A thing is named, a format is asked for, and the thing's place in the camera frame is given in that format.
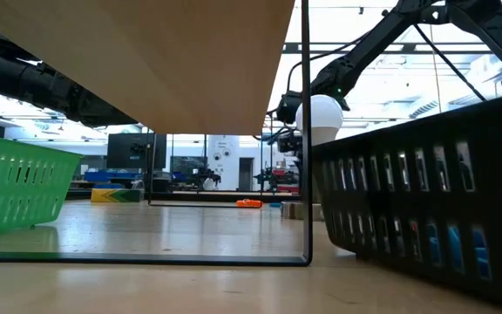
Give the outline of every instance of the basket slot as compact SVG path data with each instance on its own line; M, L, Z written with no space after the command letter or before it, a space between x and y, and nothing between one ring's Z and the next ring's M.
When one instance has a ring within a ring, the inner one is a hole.
M373 222L373 216L369 216L370 222L370 236L371 236L371 248L377 250L377 233L375 231L375 223Z
M451 264L452 268L458 273L464 274L464 258L462 257L462 241L460 238L460 231L458 225L449 223L449 249L451 251Z
M331 161L329 163L329 172L331 174L330 176L330 185L334 190L338 190L339 184L338 184L338 179L336 177L336 164L334 161Z
M404 191L410 191L410 176L408 174L408 162L406 152L398 152L398 166L400 167L400 179Z
M362 245L365 245L365 234L363 233L363 218L360 214L357 214L357 232L359 234L359 241Z
M27 167L26 168L26 174L24 174L24 183L28 181L28 175L31 174L31 168Z
M397 238L397 251L398 255L401 257L405 256L405 250L404 250L404 236L402 233L402 224L400 223L400 219L398 217L395 217L394 219L394 232Z
M26 200L26 206L24 206L24 211L23 214L21 215L20 221L23 222L27 219L27 216L29 214L29 210L31 209L31 199Z
M478 264L478 274L481 279L492 280L492 267L489 261L489 253L487 251L487 241L485 232L481 226L472 227L474 250Z
M344 191L348 189L346 184L346 169L344 168L344 160L338 161L338 173L340 174L340 184Z
M42 179L40 179L40 184L44 184L44 177L45 177L45 167L44 170L42 171Z
M424 192L429 191L427 168L425 166L424 150L422 148L416 149L416 172L419 181L419 189Z
M392 177L392 164L390 162L390 154L385 154L383 158L384 178L386 179L387 189L394 191L394 178Z
M358 172L359 172L359 181L360 186L363 188L363 191L369 190L369 183L367 182L367 173L365 171L365 159L360 157L357 159Z
M348 165L346 169L349 172L349 181L350 181L350 186L353 190L357 190L357 182L356 182L356 171L354 169L354 160L351 158L348 159Z
M346 238L346 234L344 231L344 219L343 219L343 212L342 211L335 211L334 212L334 226L336 229L336 236L340 236L342 239Z
M466 192L475 192L476 183L471 169L470 148L465 140L457 142L457 155L464 189Z
M377 157L372 155L370 157L370 165L371 165L371 179L373 180L373 184L375 186L375 190L381 190L381 182L379 181L379 172L377 170Z
M451 191L449 183L449 171L446 166L446 158L444 157L444 147L437 145L433 147L435 155L435 165L437 169L438 186L443 192Z
M32 184L36 183L36 177L38 175L38 167L34 169L34 175L32 175Z
M390 254L389 229L387 219L384 217L379 218L379 235L381 235L384 251Z
M417 220L415 219L410 219L410 235L414 259L418 262L422 262L422 245L419 239L419 228L417 226Z
M53 217L56 214L56 210L58 209L58 198L53 202L53 208L51 208L51 216Z
M354 222L352 221L352 214L348 213L348 226L349 226L349 238L352 243L356 242L356 233L354 232Z
M427 224L427 240L429 241L429 249L431 254L431 263L436 267L443 267L443 258L441 256L441 244L439 243L439 235L437 223L433 220Z
M17 171L17 178L15 179L15 183L18 183L18 178L21 177L21 171L23 171L23 168L22 167L19 167L18 168L18 171Z

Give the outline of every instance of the black metal rod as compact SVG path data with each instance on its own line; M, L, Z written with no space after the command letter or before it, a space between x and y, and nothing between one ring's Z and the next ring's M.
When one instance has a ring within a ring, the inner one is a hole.
M173 134L172 134L172 154L170 155L170 173L172 172L172 157L173 157Z
M150 176L150 185L148 186L148 205L150 205L152 200L152 195L154 192L154 162L156 160L156 133L153 133L153 159L151 161L151 168L149 172Z
M309 51L309 0L302 0L302 110L303 110L303 162L302 201L303 216L303 261L309 265L313 260L313 203L311 199L311 63Z
M262 196L262 191L265 188L265 181L263 180L264 175L262 172L262 167L263 167L263 165L262 165L262 127L261 127L261 153L260 153L260 155L261 155L261 168L259 169L259 176L261 178L261 196Z
M149 135L150 135L150 128L147 127L146 128L146 155L145 155L145 164L146 164L146 173L145 173L146 186L145 186L145 188L148 187L148 204L150 205L151 195L153 194L153 191L150 190L150 186L151 186L151 181L153 180L153 177L151 175L150 162L149 162L148 158L150 157L149 150L154 149L154 147L150 146L150 139L148 137Z
M150 204L150 206L154 207L182 207L182 208L239 208L239 209L259 209L262 206L237 206L237 205L197 205L197 204Z
M270 120L270 137L272 137L272 134L274 134L274 132L273 132L273 130L272 130L272 129L273 129L273 121L272 121L272 119L271 119L271 120ZM275 166L272 164L272 154L273 154L273 152L274 152L274 148L273 148L273 146L271 145L271 146L270 146L270 173L271 173L271 175L275 175L275 174L274 174L274 171L275 171ZM275 194L275 190L274 190L272 187L271 187L271 189L272 189L272 195L274 195L274 194Z
M205 134L205 147L204 147L204 151L205 151L205 155L203 157L205 157L205 165L204 165L204 168L205 169L208 169L208 156L207 156L207 153L208 153L208 146L207 146L207 135Z
M431 47L431 49L437 53L437 55L451 68L451 70L454 72L454 74L457 75L457 77L459 79L461 79L464 84L466 84L466 86L468 86L468 88L470 88L470 90L476 94L476 96L478 96L478 98L481 100L481 101L485 101L485 97L484 95L481 94L481 92L478 92L478 90L476 89L476 87L474 87L474 85L472 85L468 79L464 76L464 74L462 74L458 69L457 67L431 42L431 40L425 35L424 31L422 31L421 28L419 28L419 25L417 24L414 24L414 28L416 29L417 33L419 34L419 36L421 36L425 42Z
M115 253L0 252L0 263L112 263L208 266L304 266L299 256L183 256Z

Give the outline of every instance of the black robotic arm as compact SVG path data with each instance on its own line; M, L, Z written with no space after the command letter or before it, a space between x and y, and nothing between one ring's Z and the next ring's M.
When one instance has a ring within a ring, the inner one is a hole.
M0 36L0 94L64 113L87 126L135 124L136 120L103 101Z
M400 34L414 24L453 23L459 29L478 36L502 61L501 0L447 0L444 6L433 6L437 0L400 0L356 47L345 56L325 66L311 83L311 95L328 95L349 110L344 97L354 88L362 71ZM282 95L276 111L277 119L295 121L302 103L299 92Z

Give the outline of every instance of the cable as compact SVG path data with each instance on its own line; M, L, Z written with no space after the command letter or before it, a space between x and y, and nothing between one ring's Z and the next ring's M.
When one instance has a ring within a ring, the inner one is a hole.
M333 54L333 53L337 53L337 52L339 52L339 51L342 51L342 50L344 50L344 49L346 49L346 48L350 47L350 46L351 46L351 45L353 45L353 44L357 44L357 43L358 43L358 42L360 42L362 39L364 39L364 38L367 36L367 34L369 34L369 33L370 33L370 31L367 31L365 34L363 34L363 35L362 35L362 36L360 36L359 38L356 38L356 39L354 39L353 41L351 41L351 42L349 42L349 43L347 43L347 44L345 44L345 45L342 45L342 46L340 46L340 47L338 47L338 48L334 49L333 51L324 52L324 53L322 53L322 54L320 54L320 55L318 55L318 56L314 56L314 57L310 58L309 60L311 60L311 61L313 61L313 60L317 60L318 58L324 58L324 57L327 57L327 56L329 56L329 55L331 55L331 54ZM296 63L296 64L295 64L294 66L292 66L292 68L290 69L289 74L288 74L288 83L286 84L286 92L289 92L289 81L290 81L290 79L292 78L292 72L294 72L295 68L296 68L296 67L298 67L298 66L300 66L300 65L302 65L302 61L300 61L300 62Z
M437 55L439 55L439 57L441 57L441 59L443 59L443 61L471 89L471 91L474 94L476 94L476 96L478 96L478 98L481 99L481 101L485 101L485 97L480 92L478 92L478 90L470 82L468 82L468 80L466 79L466 77L464 76L464 74L462 74L457 69L457 67L454 66L454 64L433 44L433 42L431 42L431 40L429 38L427 38L427 36L425 36L424 31L422 31L422 29L420 29L417 24L414 24L414 28L416 28L416 31L424 39L425 43L427 43L431 47L431 49L433 49L433 51L435 53L437 53Z
M270 135L269 137L267 137L266 139L262 139L256 135L252 135L254 139L256 140L262 140L262 141L270 141L274 138L277 138L278 136L282 135L282 134L285 134L285 133L289 133L289 132L293 132L295 131L294 128L292 127L289 127L289 126L283 126L281 127L280 130L276 131L274 134Z
M433 25L429 25L429 32L431 36L431 42L433 42ZM439 102L439 113L443 113L443 107L441 106L441 86L439 84L439 74L437 71L437 57L436 53L433 51L433 70L435 70L435 83L437 85L437 101Z

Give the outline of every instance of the black basket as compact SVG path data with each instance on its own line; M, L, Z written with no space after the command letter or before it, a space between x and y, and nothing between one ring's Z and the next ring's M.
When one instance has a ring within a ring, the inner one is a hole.
M502 99L314 147L330 240L502 301Z

